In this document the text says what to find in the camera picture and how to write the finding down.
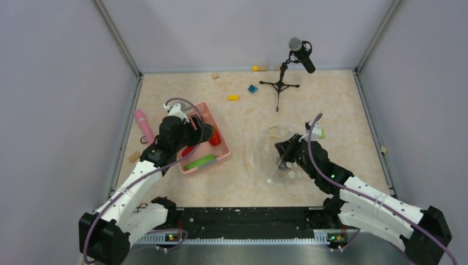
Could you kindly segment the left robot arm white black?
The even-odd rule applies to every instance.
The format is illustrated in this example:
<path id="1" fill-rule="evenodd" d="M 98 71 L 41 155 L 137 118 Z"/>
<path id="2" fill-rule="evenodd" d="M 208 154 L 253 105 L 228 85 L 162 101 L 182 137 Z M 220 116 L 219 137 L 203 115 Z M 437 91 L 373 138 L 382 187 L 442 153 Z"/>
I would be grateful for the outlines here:
<path id="1" fill-rule="evenodd" d="M 127 180 L 94 213 L 84 213 L 78 223 L 79 250 L 86 264 L 122 264 L 131 247 L 153 228 L 170 228 L 177 213 L 162 203 L 149 203 L 139 213 L 139 202 L 168 169 L 178 163 L 179 151 L 197 147 L 214 134 L 203 118 L 191 122 L 186 116 L 169 115 L 160 126 L 154 143 L 142 153 Z"/>

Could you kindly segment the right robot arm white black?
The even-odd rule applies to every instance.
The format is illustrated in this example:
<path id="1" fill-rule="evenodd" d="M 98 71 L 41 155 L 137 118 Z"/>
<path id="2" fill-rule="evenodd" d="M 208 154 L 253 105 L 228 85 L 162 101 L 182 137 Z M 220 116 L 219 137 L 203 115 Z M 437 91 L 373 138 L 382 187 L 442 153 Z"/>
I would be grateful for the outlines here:
<path id="1" fill-rule="evenodd" d="M 325 223 L 365 230 L 402 251 L 414 264 L 439 264 L 452 240 L 441 210 L 406 204 L 362 181 L 332 162 L 317 142 L 295 134 L 274 145 L 282 170 L 301 169 L 331 198 L 324 203 Z"/>

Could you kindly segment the red toy chili pepper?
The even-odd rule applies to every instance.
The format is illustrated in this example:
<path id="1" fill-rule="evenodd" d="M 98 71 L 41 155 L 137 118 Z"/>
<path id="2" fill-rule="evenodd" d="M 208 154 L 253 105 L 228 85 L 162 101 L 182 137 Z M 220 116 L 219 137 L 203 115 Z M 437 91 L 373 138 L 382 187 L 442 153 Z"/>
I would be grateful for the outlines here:
<path id="1" fill-rule="evenodd" d="M 183 151 L 181 156 L 182 157 L 189 157 L 194 153 L 194 150 L 197 148 L 197 146 L 188 146 L 186 147 Z"/>

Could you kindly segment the clear dotted zip top bag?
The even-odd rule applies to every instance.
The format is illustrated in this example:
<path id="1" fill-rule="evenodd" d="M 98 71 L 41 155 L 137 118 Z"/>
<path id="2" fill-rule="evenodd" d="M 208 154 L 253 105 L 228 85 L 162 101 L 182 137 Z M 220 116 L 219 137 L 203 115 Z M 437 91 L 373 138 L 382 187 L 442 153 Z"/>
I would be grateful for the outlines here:
<path id="1" fill-rule="evenodd" d="M 264 129 L 251 154 L 251 165 L 255 173 L 265 177 L 270 185 L 302 179 L 307 174 L 295 162 L 281 159 L 275 144 L 289 140 L 294 135 L 290 126 L 272 126 Z"/>

